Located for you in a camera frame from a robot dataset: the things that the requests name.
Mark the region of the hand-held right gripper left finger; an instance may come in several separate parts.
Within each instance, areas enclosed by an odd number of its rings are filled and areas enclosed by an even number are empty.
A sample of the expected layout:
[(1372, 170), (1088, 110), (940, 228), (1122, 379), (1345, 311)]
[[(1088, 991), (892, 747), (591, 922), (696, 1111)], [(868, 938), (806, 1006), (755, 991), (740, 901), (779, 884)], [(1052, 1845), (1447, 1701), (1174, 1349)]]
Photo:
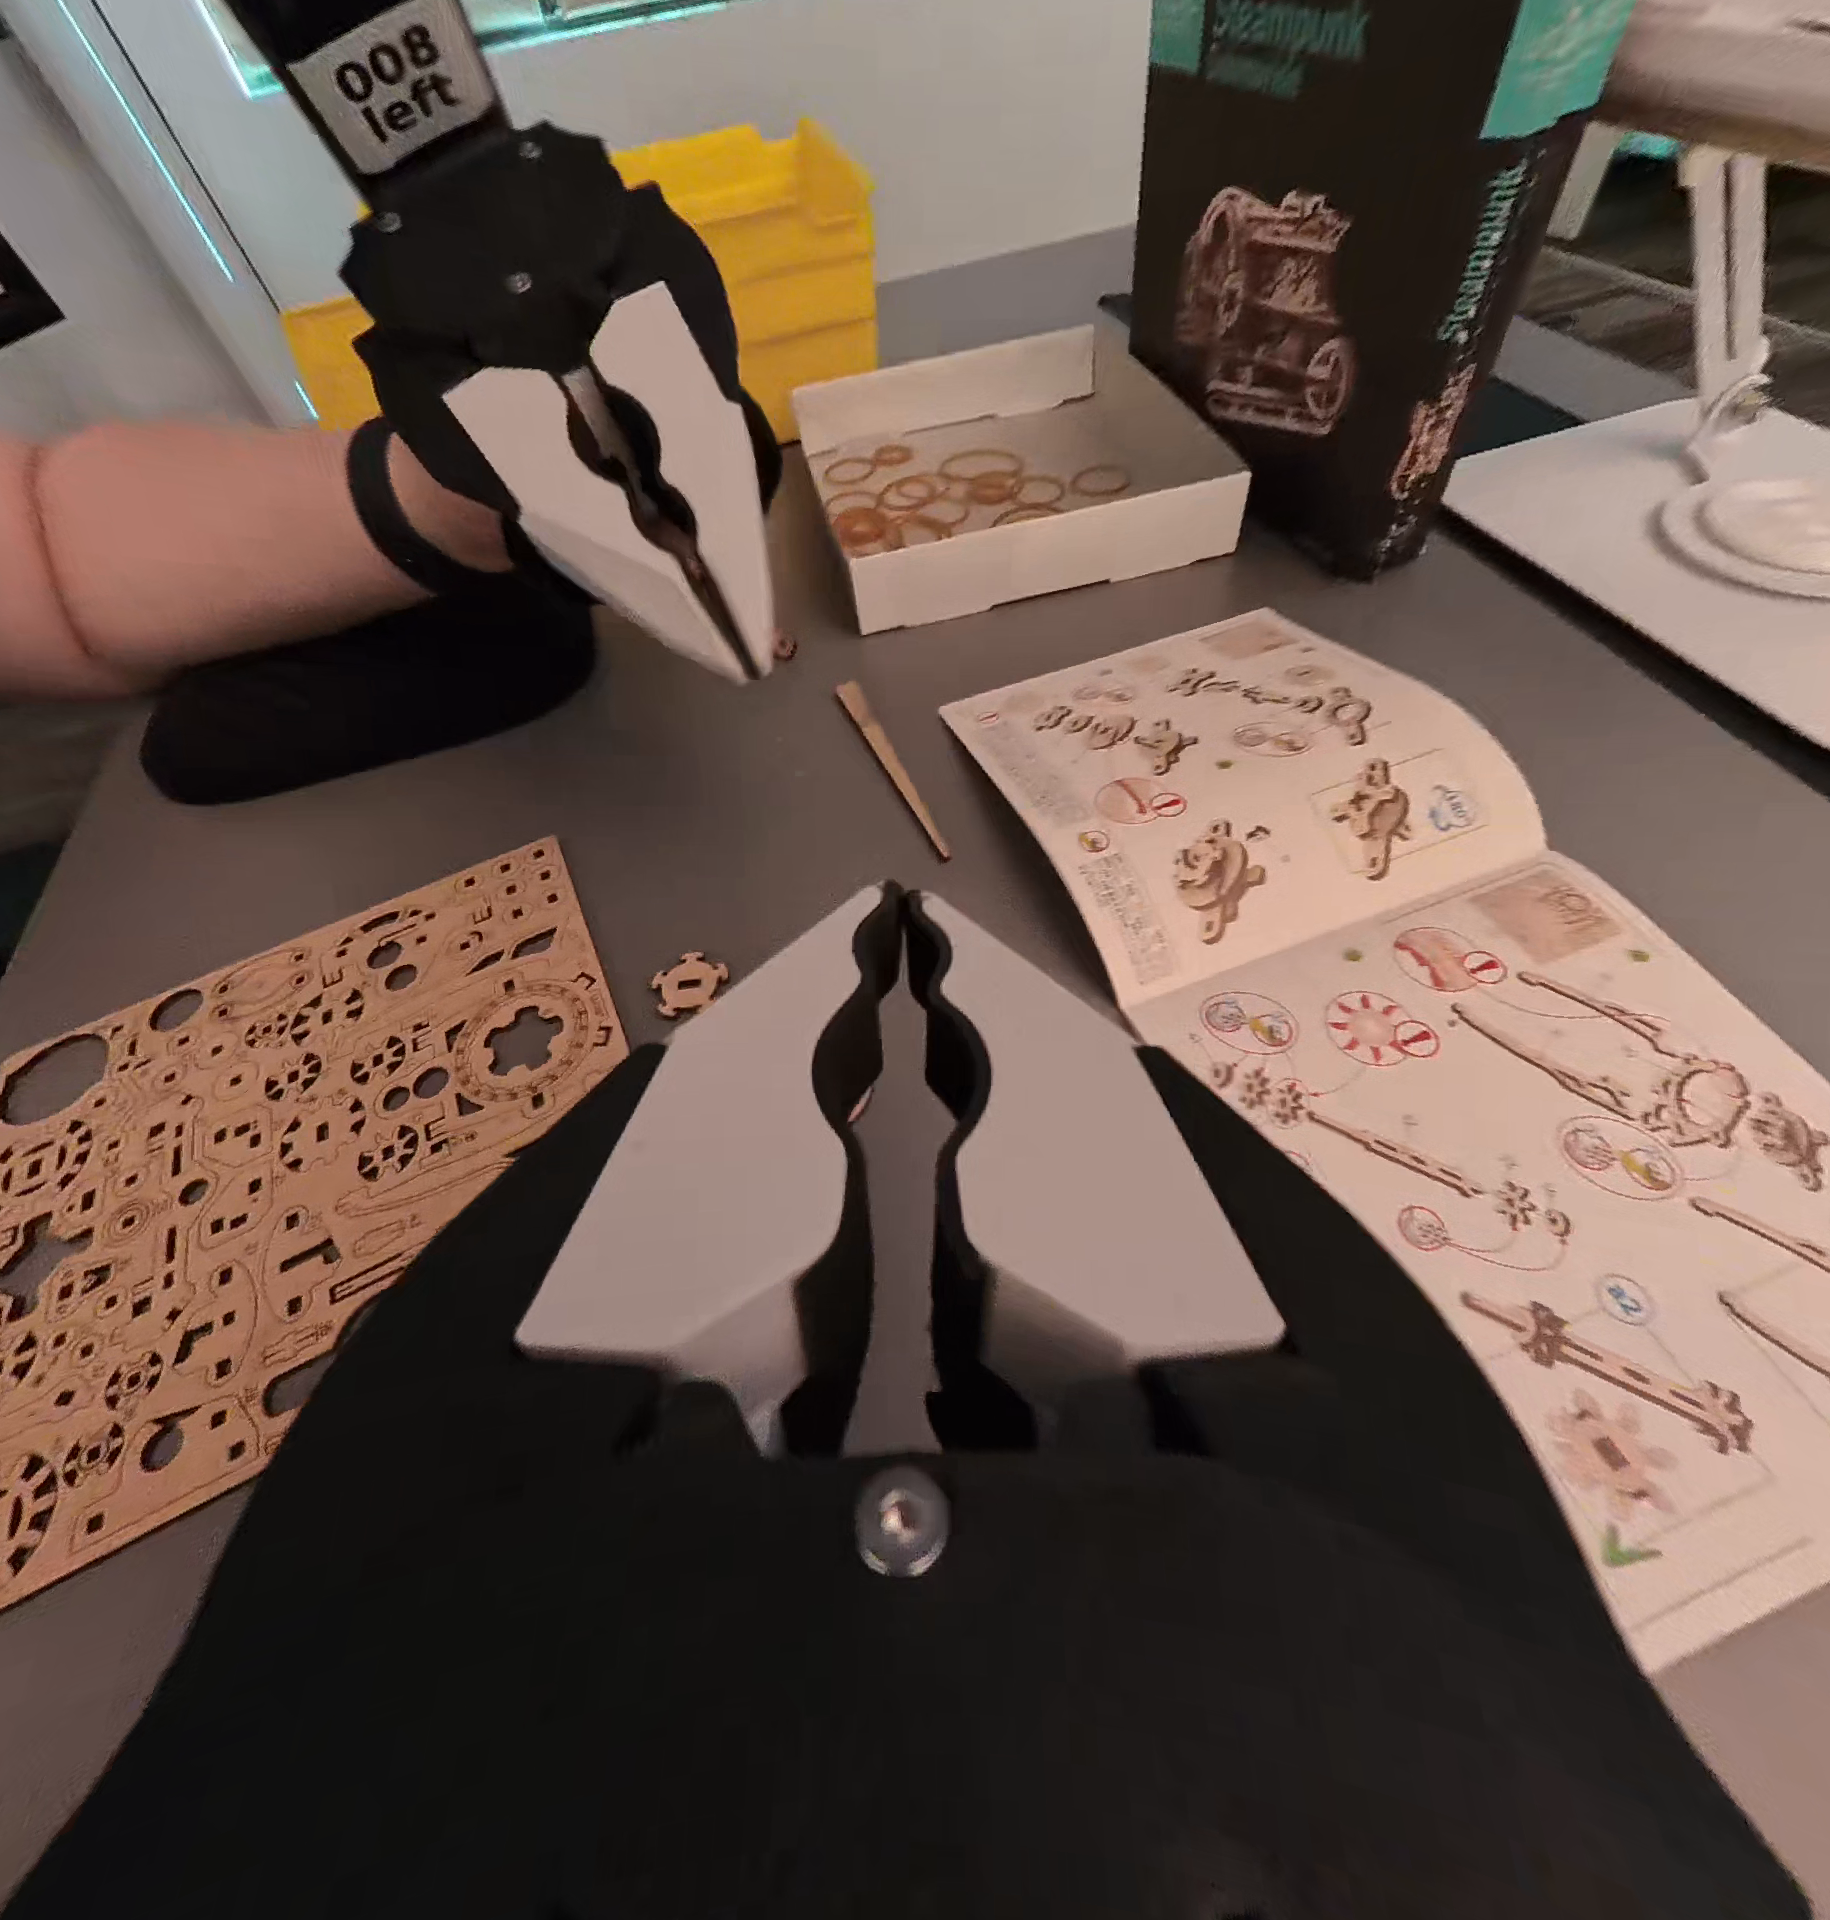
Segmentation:
[(842, 1450), (875, 1304), (855, 1114), (900, 901), (862, 885), (657, 1054), (517, 1323), (524, 1357), (710, 1381), (761, 1453)]

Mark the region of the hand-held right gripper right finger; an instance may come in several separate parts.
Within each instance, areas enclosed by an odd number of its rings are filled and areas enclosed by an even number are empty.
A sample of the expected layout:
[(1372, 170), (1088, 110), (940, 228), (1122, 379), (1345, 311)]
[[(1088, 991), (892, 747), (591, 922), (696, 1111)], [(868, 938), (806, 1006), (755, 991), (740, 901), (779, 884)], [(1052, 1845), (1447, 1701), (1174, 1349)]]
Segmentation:
[(900, 901), (933, 1172), (943, 1446), (1036, 1446), (1096, 1381), (1250, 1357), (1287, 1323), (1137, 1041), (937, 893)]

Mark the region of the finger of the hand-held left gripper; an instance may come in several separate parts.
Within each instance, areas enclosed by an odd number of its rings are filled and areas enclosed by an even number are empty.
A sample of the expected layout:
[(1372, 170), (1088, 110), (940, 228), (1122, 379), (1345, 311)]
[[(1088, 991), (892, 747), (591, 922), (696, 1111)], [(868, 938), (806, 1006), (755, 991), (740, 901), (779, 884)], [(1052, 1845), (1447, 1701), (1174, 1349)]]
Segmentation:
[(755, 655), (705, 559), (685, 554), (668, 524), (651, 532), (627, 467), (599, 441), (591, 441), (592, 460), (582, 454), (571, 424), (586, 419), (560, 379), (477, 369), (444, 402), (508, 492), (508, 517), (541, 564), (671, 655), (755, 681)]
[(591, 339), (610, 432), (630, 402), (624, 508), (599, 537), (591, 593), (676, 655), (730, 681), (776, 661), (776, 590), (755, 445), (667, 282), (613, 301)]

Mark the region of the laser-cut wooden parts sheet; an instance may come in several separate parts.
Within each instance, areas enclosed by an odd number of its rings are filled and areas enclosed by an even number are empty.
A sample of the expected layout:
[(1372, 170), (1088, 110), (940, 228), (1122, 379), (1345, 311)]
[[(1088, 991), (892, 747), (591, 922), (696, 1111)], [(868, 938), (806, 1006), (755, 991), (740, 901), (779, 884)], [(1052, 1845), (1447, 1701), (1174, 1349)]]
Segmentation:
[(247, 1484), (279, 1381), (627, 1041), (555, 835), (0, 1067), (0, 1615)]

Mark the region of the person's left forearm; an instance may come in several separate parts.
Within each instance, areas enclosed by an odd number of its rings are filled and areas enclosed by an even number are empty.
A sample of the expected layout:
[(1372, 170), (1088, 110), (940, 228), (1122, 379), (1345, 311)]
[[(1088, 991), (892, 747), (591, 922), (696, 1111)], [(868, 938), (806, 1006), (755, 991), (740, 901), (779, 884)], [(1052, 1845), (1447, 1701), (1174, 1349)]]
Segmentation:
[(0, 435), (0, 696), (94, 700), (107, 681), (65, 609), (38, 473), (38, 445)]

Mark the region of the person's left hand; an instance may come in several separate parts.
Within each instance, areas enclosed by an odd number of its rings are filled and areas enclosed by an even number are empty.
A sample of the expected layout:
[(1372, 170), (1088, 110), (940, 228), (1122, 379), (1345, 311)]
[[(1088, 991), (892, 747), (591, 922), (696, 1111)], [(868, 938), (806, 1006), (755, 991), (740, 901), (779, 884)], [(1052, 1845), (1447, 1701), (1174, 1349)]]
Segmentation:
[(38, 451), (31, 505), (74, 696), (334, 634), (510, 570), (498, 517), (388, 427), (135, 423)]

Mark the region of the yellow stacked plastic bins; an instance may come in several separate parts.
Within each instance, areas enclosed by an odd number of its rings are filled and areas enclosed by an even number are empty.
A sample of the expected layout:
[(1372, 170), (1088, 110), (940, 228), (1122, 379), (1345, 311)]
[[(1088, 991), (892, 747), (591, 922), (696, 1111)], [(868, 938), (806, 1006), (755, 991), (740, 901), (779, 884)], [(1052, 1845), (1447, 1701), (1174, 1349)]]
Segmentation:
[(336, 160), (360, 217), (341, 300), (279, 300), (282, 330), (326, 427), (394, 402), (394, 364), (357, 322), (419, 330), (448, 352), (542, 348), (560, 364), (618, 294), (671, 278), (663, 228), (630, 226), (657, 188), (710, 251), (734, 316), (737, 385), (779, 442), (799, 441), (792, 392), (878, 366), (873, 181), (812, 121), (783, 138), (729, 125), (610, 150), (533, 123), (436, 140), (378, 176)]

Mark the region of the pile of rubber bands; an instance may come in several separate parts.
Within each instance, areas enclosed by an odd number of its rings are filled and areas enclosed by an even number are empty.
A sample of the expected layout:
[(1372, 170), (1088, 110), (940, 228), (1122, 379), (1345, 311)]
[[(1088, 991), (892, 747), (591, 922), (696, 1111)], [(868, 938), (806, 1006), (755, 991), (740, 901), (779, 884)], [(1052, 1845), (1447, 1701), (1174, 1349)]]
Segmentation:
[(842, 558), (1009, 532), (1119, 501), (1137, 483), (1124, 464), (1056, 470), (1009, 445), (964, 445), (927, 464), (912, 442), (830, 451), (806, 476)]

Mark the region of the illustrated instruction booklet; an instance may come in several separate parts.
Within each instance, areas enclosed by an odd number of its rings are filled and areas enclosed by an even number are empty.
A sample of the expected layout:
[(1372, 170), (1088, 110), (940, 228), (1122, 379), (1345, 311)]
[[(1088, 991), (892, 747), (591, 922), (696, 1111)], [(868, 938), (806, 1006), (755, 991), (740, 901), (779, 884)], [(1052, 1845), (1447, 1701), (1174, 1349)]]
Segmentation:
[(940, 719), (1132, 1032), (1445, 1315), (1642, 1668), (1830, 1581), (1830, 1079), (1473, 717), (1263, 606)]

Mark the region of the white cardboard box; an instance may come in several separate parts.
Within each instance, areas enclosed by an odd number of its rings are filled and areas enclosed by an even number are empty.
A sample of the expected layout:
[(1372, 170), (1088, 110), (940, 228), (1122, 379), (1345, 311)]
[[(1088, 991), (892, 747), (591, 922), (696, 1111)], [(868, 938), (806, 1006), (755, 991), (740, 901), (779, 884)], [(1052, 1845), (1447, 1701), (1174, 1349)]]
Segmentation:
[(878, 442), (912, 442), (927, 464), (1009, 445), (1056, 470), (1124, 464), (1137, 476), (1119, 501), (881, 558), (842, 558), (827, 532), (867, 637), (1228, 558), (1247, 511), (1240, 454), (1106, 322), (801, 385), (792, 423), (805, 464)]

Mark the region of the thin wooden stick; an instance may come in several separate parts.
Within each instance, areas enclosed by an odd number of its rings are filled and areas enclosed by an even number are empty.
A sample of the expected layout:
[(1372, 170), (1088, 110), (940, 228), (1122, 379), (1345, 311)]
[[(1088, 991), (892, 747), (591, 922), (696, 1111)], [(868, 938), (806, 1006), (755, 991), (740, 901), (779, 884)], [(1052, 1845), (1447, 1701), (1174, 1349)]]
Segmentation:
[(855, 725), (856, 736), (862, 740), (867, 750), (873, 755), (873, 761), (878, 763), (884, 777), (889, 781), (889, 786), (898, 794), (900, 808), (906, 810), (906, 815), (922, 831), (922, 840), (927, 841), (933, 856), (940, 863), (947, 863), (952, 860), (952, 844), (943, 835), (924, 794), (915, 790), (915, 784), (912, 784), (898, 747), (895, 747), (895, 743), (889, 740), (889, 733), (887, 733), (884, 722), (878, 719), (878, 712), (875, 712), (868, 696), (862, 693), (862, 686), (856, 681), (840, 681), (834, 686), (834, 699), (836, 699), (836, 706), (842, 706), (842, 712)]

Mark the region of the black printed product box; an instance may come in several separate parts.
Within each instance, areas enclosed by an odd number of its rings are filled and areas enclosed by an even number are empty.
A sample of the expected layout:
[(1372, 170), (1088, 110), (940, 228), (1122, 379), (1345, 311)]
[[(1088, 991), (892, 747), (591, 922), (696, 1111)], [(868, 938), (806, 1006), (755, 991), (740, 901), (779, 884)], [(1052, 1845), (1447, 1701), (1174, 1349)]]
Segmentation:
[(1132, 358), (1325, 571), (1409, 564), (1630, 2), (1155, 2)]

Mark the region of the white flat board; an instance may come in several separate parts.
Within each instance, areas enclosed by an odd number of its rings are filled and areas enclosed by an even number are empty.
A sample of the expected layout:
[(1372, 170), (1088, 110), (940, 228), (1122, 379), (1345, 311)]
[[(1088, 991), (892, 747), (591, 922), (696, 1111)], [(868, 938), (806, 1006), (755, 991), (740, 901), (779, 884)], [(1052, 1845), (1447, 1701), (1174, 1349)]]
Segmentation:
[[(1673, 661), (1830, 750), (1830, 602), (1738, 586), (1658, 534), (1689, 483), (1694, 398), (1567, 424), (1453, 467), (1447, 508), (1486, 539), (1633, 628)], [(1733, 476), (1830, 476), (1830, 427), (1768, 408), (1721, 464)]]

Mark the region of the white round-base stand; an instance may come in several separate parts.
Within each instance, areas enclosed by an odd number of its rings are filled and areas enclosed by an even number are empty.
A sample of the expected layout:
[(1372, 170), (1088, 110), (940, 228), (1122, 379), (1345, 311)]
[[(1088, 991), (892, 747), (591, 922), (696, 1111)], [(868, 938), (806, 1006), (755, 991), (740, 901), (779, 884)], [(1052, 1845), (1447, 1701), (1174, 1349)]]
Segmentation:
[(1768, 165), (1683, 147), (1677, 178), (1691, 214), (1694, 427), (1689, 483), (1657, 511), (1686, 559), (1783, 599), (1830, 602), (1830, 476), (1733, 476), (1721, 464), (1768, 419), (1764, 247)]

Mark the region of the white table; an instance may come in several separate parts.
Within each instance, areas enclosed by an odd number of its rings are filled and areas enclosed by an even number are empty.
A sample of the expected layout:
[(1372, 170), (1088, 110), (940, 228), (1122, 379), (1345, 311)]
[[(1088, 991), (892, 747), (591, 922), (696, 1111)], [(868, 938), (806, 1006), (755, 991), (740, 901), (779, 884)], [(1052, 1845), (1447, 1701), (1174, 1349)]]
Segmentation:
[(1830, 2), (1633, 9), (1525, 316), (1691, 385), (1691, 144), (1764, 159), (1771, 397), (1830, 424)]

